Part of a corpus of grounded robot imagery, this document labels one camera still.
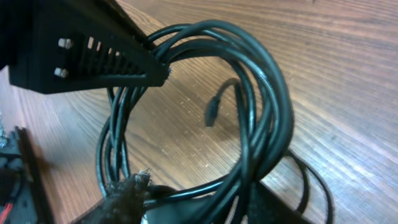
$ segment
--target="cable connector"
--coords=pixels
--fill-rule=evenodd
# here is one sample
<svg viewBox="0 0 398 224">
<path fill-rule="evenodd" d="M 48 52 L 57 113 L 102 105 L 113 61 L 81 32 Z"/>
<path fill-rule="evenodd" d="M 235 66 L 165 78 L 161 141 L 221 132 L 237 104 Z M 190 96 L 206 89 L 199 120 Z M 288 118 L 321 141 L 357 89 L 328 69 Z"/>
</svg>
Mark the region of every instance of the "cable connector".
<svg viewBox="0 0 398 224">
<path fill-rule="evenodd" d="M 218 108 L 220 107 L 220 98 L 213 97 L 209 103 L 207 104 L 207 108 L 205 111 L 205 125 L 206 127 L 213 127 L 214 122 L 218 116 Z"/>
</svg>

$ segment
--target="table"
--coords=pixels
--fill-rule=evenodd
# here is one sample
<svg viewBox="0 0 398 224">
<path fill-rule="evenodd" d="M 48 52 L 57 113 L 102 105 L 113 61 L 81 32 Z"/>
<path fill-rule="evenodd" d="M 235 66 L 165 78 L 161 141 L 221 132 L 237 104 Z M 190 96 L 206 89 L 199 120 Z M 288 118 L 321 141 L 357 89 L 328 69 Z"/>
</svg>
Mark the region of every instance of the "table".
<svg viewBox="0 0 398 224">
<path fill-rule="evenodd" d="M 398 1 L 120 0 L 146 33 L 171 24 L 222 19 L 254 34 L 279 63 L 295 111 L 291 149 L 328 183 L 336 223 L 398 219 Z M 227 174 L 239 157 L 232 90 L 214 128 L 207 101 L 235 76 L 218 58 L 172 65 L 162 88 L 151 88 L 126 132 L 133 172 L 150 168 L 156 184 L 193 187 Z M 57 223 L 68 223 L 100 198 L 95 146 L 109 115 L 105 90 L 41 95 L 9 86 L 0 74 L 7 129 L 27 127 Z M 264 182 L 295 207 L 302 180 L 284 159 Z M 311 178 L 315 223 L 325 199 Z"/>
</svg>

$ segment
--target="wood grain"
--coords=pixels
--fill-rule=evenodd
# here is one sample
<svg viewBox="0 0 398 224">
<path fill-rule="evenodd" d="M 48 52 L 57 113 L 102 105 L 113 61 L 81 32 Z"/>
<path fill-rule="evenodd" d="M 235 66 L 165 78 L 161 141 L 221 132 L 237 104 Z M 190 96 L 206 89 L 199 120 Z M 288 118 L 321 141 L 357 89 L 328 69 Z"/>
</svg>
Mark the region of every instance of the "wood grain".
<svg viewBox="0 0 398 224">
<path fill-rule="evenodd" d="M 398 1 L 396 0 L 120 0 L 145 33 L 205 19 L 233 22 L 273 54 L 295 110 L 292 150 L 326 180 L 336 223 L 398 219 Z M 132 112 L 126 133 L 133 172 L 150 167 L 157 184 L 178 189 L 228 173 L 239 156 L 233 92 L 214 128 L 203 110 L 235 76 L 217 58 L 172 65 Z M 57 223 L 68 223 L 101 198 L 95 146 L 109 115 L 104 90 L 40 95 L 0 75 L 6 126 L 26 126 L 36 143 Z M 323 223 L 325 200 L 314 179 L 306 216 Z M 283 160 L 264 182 L 292 207 L 302 180 Z"/>
</svg>

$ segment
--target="thin black wire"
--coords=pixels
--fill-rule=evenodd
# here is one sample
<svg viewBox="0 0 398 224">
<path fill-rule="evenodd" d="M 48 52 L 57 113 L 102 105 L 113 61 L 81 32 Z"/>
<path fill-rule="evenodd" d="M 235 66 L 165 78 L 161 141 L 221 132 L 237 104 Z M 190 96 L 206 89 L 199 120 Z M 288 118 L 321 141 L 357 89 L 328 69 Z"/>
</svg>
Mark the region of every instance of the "thin black wire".
<svg viewBox="0 0 398 224">
<path fill-rule="evenodd" d="M 224 83 L 215 98 L 220 101 L 225 89 L 234 86 L 242 154 L 228 175 L 191 189 L 173 192 L 160 199 L 148 200 L 145 206 L 149 209 L 160 203 L 170 203 L 215 192 L 210 202 L 199 210 L 190 222 L 215 221 L 220 217 L 219 214 L 225 214 L 230 210 L 232 201 L 238 197 L 238 207 L 232 223 L 240 223 L 247 214 L 250 184 L 260 181 L 287 153 L 298 164 L 303 175 L 303 200 L 297 208 L 298 212 L 303 213 L 309 198 L 306 169 L 316 178 L 320 177 L 294 154 L 288 152 L 293 134 L 293 109 L 285 80 L 270 53 L 251 34 L 223 21 L 203 21 L 166 27 L 148 36 L 144 45 L 152 44 L 155 40 L 173 33 L 176 34 L 152 50 L 152 54 L 161 62 L 172 63 L 194 57 L 217 56 L 226 60 L 237 73 L 239 79 L 230 79 Z M 215 40 L 195 39 L 173 47 L 186 37 L 199 35 L 212 37 Z M 242 65 L 251 71 L 259 88 L 262 101 L 259 120 L 256 119 L 254 87 Z M 114 94 L 113 89 L 108 88 L 111 116 L 101 132 L 96 156 L 98 182 L 104 197 L 108 196 L 106 183 L 119 181 L 120 171 L 125 177 L 130 175 L 124 132 L 132 109 L 145 91 L 146 88 L 141 87 L 120 87 Z M 319 181 L 327 191 L 322 180 Z M 333 218 L 329 192 L 326 193 L 326 198 L 328 201 L 326 222 L 329 223 Z"/>
</svg>

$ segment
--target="wooden surface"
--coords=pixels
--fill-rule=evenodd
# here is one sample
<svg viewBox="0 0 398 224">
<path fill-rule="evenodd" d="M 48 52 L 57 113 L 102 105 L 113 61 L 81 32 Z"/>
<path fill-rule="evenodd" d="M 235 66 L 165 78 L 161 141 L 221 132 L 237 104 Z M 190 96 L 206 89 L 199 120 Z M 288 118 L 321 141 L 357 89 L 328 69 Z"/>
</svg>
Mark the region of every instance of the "wooden surface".
<svg viewBox="0 0 398 224">
<path fill-rule="evenodd" d="M 147 34 L 167 25 L 222 19 L 254 34 L 273 54 L 295 110 L 291 148 L 326 180 L 336 223 L 398 220 L 398 1 L 396 0 L 121 0 Z M 127 131 L 133 172 L 150 167 L 156 184 L 193 187 L 228 173 L 239 157 L 231 90 L 214 128 L 203 110 L 235 76 L 217 58 L 172 65 L 151 88 Z M 95 146 L 109 115 L 104 90 L 40 95 L 11 87 L 0 75 L 6 127 L 28 127 L 57 223 L 68 223 L 101 198 Z M 283 160 L 264 182 L 296 206 L 302 180 Z M 306 216 L 323 223 L 316 181 Z"/>
</svg>

